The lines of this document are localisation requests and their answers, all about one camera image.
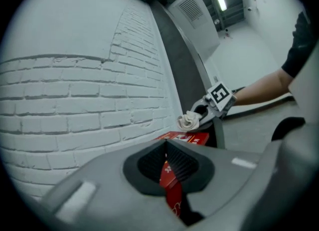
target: person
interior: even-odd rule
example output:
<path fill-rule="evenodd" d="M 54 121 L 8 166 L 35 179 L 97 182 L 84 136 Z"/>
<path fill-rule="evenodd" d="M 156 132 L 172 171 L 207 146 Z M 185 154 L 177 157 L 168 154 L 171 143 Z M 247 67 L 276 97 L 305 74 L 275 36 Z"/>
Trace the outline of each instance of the person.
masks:
<path fill-rule="evenodd" d="M 237 99 L 234 106 L 270 101 L 289 92 L 289 84 L 302 69 L 318 39 L 306 11 L 298 15 L 295 27 L 293 45 L 283 66 L 239 90 L 235 94 Z M 288 132 L 304 123 L 304 118 L 300 117 L 289 117 L 283 120 L 275 129 L 272 141 L 282 139 Z"/>

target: floor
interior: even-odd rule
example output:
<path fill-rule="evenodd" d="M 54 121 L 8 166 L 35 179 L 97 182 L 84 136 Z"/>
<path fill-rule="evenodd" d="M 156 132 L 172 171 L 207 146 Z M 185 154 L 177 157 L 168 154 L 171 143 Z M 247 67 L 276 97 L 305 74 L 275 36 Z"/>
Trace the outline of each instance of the floor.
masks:
<path fill-rule="evenodd" d="M 276 126 L 287 117 L 302 117 L 296 102 L 286 102 L 260 113 L 223 121 L 228 150 L 262 153 Z"/>

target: vent grille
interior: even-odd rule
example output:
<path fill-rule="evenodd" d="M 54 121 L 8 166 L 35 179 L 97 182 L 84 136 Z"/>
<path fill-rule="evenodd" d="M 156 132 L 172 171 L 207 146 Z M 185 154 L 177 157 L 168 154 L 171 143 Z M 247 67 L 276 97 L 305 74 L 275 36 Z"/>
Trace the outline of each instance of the vent grille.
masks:
<path fill-rule="evenodd" d="M 204 15 L 195 0 L 185 0 L 179 4 L 179 8 L 185 13 L 191 22 L 194 22 L 196 19 Z"/>

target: forearm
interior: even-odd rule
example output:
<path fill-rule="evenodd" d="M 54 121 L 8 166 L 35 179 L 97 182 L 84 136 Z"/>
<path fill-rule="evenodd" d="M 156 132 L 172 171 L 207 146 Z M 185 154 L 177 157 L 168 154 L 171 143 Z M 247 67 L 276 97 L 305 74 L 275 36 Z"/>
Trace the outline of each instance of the forearm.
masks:
<path fill-rule="evenodd" d="M 282 84 L 278 72 L 273 72 L 255 83 L 238 91 L 235 106 L 262 103 L 276 99 L 288 92 L 288 86 Z"/>

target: crumpled white cloth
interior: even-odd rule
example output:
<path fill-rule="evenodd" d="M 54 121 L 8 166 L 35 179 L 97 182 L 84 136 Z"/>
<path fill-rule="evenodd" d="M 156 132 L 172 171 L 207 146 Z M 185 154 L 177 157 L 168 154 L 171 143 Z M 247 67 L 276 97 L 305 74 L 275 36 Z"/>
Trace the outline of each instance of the crumpled white cloth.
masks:
<path fill-rule="evenodd" d="M 186 114 L 177 118 L 177 126 L 183 132 L 195 130 L 199 127 L 201 117 L 202 115 L 196 112 L 187 111 Z"/>

